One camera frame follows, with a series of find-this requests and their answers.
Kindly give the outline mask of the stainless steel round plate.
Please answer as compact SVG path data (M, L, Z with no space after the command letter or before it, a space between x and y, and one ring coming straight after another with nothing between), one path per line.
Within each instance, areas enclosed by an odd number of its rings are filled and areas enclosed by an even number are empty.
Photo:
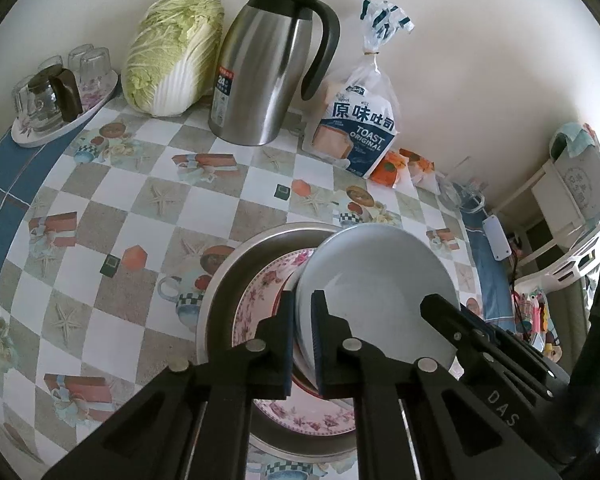
M296 249L315 248L336 226L322 222L291 222L251 237L232 252L212 278L200 309L196 331L196 362L226 350L239 299L251 280L266 264ZM268 454L297 462L331 462L355 451L355 433L310 437L276 424L254 408L251 412L250 443Z

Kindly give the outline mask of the napa cabbage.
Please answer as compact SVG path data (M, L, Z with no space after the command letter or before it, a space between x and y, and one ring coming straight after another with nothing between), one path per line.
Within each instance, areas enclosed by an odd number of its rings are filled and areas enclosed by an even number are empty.
M147 10L123 64L126 102L154 117L183 114L211 89L222 39L221 0L158 0Z

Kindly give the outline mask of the checkered tablecloth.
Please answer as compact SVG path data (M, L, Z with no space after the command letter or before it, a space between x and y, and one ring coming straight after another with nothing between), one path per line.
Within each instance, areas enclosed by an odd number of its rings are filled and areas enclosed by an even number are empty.
M460 300L512 324L480 218L303 153L298 115L264 148L218 139L207 117L196 105L154 119L119 98L38 148L0 141L0 426L8 457L31 457L36 474L171 358L195 355L176 282L200 301L232 249L274 226L375 221L429 243L448 229L457 248L439 255Z

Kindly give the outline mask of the clear glass mug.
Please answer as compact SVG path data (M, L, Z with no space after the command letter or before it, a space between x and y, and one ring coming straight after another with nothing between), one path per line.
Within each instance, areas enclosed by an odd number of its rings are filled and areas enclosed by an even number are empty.
M477 166L470 156L466 156L447 174L438 171L436 177L443 206L466 214L483 210L486 182L478 177Z

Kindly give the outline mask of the white power adapter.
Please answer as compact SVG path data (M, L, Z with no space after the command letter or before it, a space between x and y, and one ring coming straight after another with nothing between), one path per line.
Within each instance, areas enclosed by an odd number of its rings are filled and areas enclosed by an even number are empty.
M500 220L495 214L490 214L482 222L483 233L489 242L495 261L504 261L512 254L507 236Z

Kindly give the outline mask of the pale blue bowl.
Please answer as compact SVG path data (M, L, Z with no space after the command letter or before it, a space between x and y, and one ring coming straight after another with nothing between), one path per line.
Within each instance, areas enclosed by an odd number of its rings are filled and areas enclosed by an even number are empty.
M329 237L299 272L294 284L294 360L317 386L311 327L311 295L325 293L329 313L345 318L353 336L386 356L414 363L431 358L447 370L455 348L420 314L431 294L460 303L452 278L438 256L418 237L395 226L364 223Z

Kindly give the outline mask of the orange snack packet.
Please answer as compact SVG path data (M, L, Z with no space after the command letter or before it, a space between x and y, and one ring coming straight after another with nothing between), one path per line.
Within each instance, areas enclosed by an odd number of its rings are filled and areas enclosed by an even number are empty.
M407 159L407 168L413 185L434 195L439 195L440 188L434 163L405 148L400 148L399 153Z
M370 174L370 180L386 188L404 192L413 187L408 170L409 161L407 150L390 150Z

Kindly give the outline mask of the floral round plate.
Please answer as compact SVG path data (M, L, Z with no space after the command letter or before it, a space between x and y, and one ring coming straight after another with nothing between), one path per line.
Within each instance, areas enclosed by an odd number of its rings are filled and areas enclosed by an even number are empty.
M247 285L234 315L232 345L252 339L264 318L275 313L280 293L314 253L287 252L268 263ZM257 410L279 426L310 437L333 437L355 430L354 411L345 403L320 399L295 380L285 400L254 400Z

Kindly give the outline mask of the toast bread bag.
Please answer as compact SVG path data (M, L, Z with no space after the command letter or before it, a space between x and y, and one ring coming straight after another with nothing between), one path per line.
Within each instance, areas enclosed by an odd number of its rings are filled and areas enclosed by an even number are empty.
M332 166L368 178L401 130L401 112L378 56L397 32L411 32L411 18L387 0L364 0L362 54L331 72L316 92L302 150Z

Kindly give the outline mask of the stainless steel thermos jug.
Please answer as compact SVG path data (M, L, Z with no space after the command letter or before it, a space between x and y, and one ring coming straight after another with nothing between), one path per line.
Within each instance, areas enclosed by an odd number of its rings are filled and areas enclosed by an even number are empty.
M339 38L338 15L321 0L249 0L220 49L211 131L231 144L271 143L294 94L307 101L320 88Z

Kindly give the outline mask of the tray with glass cups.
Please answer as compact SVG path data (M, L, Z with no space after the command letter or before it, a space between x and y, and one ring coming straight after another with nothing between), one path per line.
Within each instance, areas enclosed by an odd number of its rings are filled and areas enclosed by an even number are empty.
M67 56L48 58L12 89L12 140L38 148L84 126L112 97L118 80L105 47L81 44Z

